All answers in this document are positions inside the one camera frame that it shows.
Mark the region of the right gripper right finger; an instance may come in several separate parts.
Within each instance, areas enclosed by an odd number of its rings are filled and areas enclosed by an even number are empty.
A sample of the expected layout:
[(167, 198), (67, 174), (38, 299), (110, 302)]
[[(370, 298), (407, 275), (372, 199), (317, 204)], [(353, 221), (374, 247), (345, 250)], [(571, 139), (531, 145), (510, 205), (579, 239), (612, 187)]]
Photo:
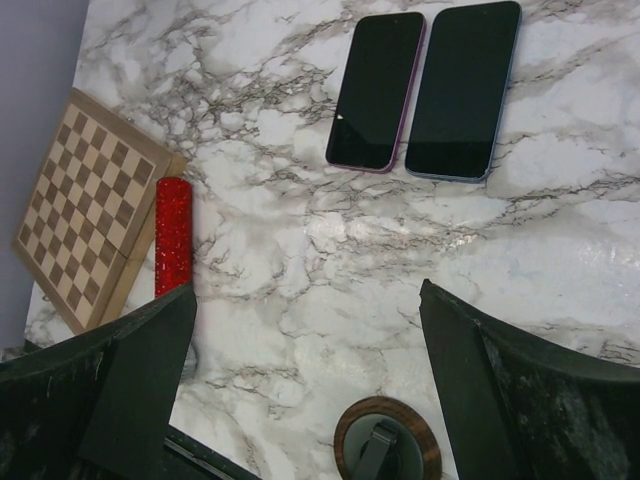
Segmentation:
[(638, 369), (542, 339), (430, 280), (420, 298), (459, 478), (638, 478)]

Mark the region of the purple-edged phone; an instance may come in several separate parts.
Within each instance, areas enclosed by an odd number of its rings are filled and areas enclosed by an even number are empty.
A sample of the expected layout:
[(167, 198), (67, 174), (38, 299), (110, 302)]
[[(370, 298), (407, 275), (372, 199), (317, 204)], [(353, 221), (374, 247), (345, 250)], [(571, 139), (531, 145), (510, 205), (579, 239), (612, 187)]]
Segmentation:
[(392, 168), (425, 32), (420, 12), (358, 21), (326, 147), (329, 164), (373, 172)]

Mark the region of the blue-edged phone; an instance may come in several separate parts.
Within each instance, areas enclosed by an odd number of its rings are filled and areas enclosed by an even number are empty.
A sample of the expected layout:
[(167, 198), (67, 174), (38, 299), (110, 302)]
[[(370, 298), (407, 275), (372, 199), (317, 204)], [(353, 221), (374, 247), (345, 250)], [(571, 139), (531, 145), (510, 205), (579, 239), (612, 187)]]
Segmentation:
[(488, 175), (521, 15), (516, 1), (436, 15), (405, 156), (409, 173), (472, 183)]

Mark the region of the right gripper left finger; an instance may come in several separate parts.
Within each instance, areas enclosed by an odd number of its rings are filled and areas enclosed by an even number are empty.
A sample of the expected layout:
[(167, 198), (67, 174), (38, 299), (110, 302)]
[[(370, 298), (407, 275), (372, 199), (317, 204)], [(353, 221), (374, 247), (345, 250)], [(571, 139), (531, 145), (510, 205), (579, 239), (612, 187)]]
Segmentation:
[(186, 284), (2, 363), (2, 478), (161, 478), (196, 311)]

